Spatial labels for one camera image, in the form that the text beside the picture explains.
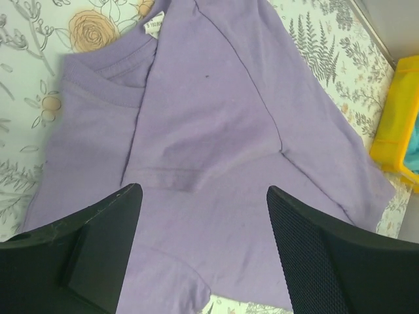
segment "teal fabric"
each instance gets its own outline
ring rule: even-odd
[[[419,173],[419,118],[414,123],[404,163],[412,172]]]

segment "floral print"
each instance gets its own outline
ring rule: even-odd
[[[0,241],[21,228],[43,170],[45,139],[59,120],[61,56],[110,44],[146,17],[154,0],[0,0]],[[393,70],[346,0],[269,0],[313,73],[372,143]],[[386,174],[396,197],[377,232],[397,237],[410,190]],[[211,296],[202,314],[288,314]]]
[[[77,52],[89,52],[114,42],[119,30],[112,20],[95,10],[82,11],[69,22],[71,47]]]

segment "yellow bin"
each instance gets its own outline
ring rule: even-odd
[[[399,60],[370,150],[383,171],[399,173],[419,192],[419,175],[403,164],[419,111],[419,56]]]

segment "folded shirt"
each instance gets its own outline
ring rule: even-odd
[[[268,187],[371,231],[394,190],[265,0],[156,0],[148,18],[161,10],[158,40],[146,19],[65,57],[64,115],[24,229],[139,183],[118,313],[196,313],[210,289],[291,309]],[[165,257],[141,259],[144,246]]]

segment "white label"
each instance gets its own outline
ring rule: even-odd
[[[144,24],[145,33],[153,36],[154,38],[158,39],[158,32],[162,27],[164,19],[164,12],[158,13],[154,18],[149,20],[146,24]]]

